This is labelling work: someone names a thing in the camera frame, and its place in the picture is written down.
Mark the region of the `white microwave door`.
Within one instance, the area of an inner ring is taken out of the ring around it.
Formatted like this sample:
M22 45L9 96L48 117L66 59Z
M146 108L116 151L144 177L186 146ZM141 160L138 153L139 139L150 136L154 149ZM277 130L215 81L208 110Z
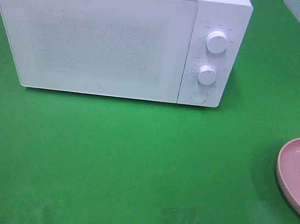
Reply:
M197 1L0 0L21 85L177 101Z

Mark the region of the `white microwave oven body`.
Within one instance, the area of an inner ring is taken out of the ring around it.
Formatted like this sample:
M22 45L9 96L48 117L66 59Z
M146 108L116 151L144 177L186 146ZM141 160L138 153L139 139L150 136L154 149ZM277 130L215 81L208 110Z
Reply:
M244 38L253 6L250 0L191 1L197 1L197 8L180 89L174 103L217 107ZM206 37L216 30L227 34L228 45L222 53L212 54L206 48ZM204 65L212 65L218 69L217 80L212 85L202 85L197 79L198 70ZM205 103L197 104L192 100L191 94L197 90L208 93Z

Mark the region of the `green table mat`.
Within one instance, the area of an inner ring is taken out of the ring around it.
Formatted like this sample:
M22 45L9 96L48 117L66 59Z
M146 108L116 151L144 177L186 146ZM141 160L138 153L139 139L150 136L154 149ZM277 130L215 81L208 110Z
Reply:
M300 24L251 2L214 109L24 88L0 16L0 224L300 224L276 180L300 137Z

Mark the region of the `white microwave knob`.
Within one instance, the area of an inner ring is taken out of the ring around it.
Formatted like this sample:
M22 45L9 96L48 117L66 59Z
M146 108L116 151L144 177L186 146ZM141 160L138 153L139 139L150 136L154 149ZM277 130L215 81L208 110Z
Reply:
M217 80L218 69L212 65L201 66L197 73L197 79L202 85L212 85Z
M221 30L212 31L206 37L206 48L212 54L222 53L227 46L227 34Z

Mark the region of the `upper white microwave knob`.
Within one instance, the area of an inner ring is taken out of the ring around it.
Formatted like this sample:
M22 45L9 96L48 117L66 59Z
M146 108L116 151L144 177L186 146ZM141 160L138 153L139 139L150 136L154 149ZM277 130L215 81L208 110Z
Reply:
M206 48L212 54L222 53L227 46L227 34L221 30L212 31L206 37Z

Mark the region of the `round white door button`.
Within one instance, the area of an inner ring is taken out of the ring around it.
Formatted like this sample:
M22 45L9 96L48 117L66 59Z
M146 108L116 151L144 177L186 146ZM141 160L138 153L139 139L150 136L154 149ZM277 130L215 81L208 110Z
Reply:
M191 94L192 100L197 104L205 103L208 99L208 93L205 90L197 90Z

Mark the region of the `lower white microwave knob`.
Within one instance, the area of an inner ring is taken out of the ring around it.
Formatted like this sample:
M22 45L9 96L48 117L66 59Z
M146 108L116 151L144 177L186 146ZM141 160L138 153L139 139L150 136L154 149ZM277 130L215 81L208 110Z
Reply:
M197 73L197 79L202 85L212 85L217 80L218 69L212 65L201 66Z

